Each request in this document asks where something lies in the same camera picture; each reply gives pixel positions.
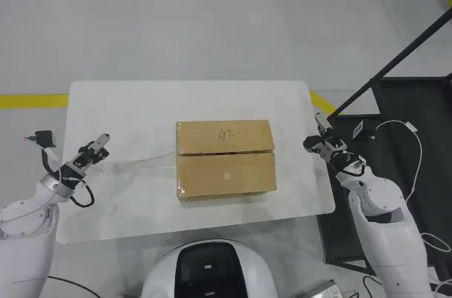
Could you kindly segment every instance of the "black shelf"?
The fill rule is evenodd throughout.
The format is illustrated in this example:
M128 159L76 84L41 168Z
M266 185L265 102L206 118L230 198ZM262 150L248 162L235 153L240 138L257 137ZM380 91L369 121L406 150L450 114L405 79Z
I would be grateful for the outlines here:
M328 120L348 145L348 150L363 156L377 176L397 183L405 196L410 193L419 158L418 142L412 133L401 124L388 124L376 132L374 140L352 140L351 136L363 119L372 127L395 119L409 121L418 128L423 159L408 206L421 232L439 236L452 248L452 72L444 77L384 77L450 20L452 7ZM373 91L379 115L339 115L368 89ZM331 169L328 173L336 209L329 215L317 216L325 262L374 275L367 261L366 267L346 263L366 258L348 206L348 191L340 186ZM451 278L452 252L442 253L428 246L426 249L428 263L435 267L438 277L441 280ZM440 292L452 296L452 286L445 285Z

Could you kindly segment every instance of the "white robot body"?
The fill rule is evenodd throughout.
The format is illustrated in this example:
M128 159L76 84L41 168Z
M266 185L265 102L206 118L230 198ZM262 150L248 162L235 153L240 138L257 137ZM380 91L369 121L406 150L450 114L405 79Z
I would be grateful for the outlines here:
M277 298L277 290L259 254L236 241L214 239L186 244L160 259L144 282L141 298L188 295Z

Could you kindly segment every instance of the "yellow floor line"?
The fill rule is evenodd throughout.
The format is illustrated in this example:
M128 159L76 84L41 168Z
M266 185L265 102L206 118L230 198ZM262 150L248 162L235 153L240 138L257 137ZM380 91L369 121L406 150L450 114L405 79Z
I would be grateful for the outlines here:
M335 107L320 95L310 91L312 104L328 115L335 111ZM35 109L43 107L67 107L68 94L28 94L28 95L0 95L0 110L3 109Z
M40 107L67 107L68 105L68 94L0 95L0 110L34 109Z
M321 109L327 115L332 114L337 109L333 104L330 104L323 97L321 97L320 95L316 94L313 91L310 91L310 97L312 99L312 104L315 107L318 107L319 109Z

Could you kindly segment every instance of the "box flap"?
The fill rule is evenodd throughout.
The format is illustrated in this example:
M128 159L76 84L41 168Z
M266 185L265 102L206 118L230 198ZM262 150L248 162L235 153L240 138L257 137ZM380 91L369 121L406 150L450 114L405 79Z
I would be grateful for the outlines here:
M273 149L268 120L176 123L178 154L254 152Z

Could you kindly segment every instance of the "transparent plastic sheet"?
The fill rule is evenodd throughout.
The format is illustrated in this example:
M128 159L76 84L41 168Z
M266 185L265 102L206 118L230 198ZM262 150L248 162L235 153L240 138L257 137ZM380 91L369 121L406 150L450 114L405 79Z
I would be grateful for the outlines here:
M128 160L126 162L101 162L98 165L94 165L91 170L102 174L120 175L165 165L176 165L176 151L148 159Z

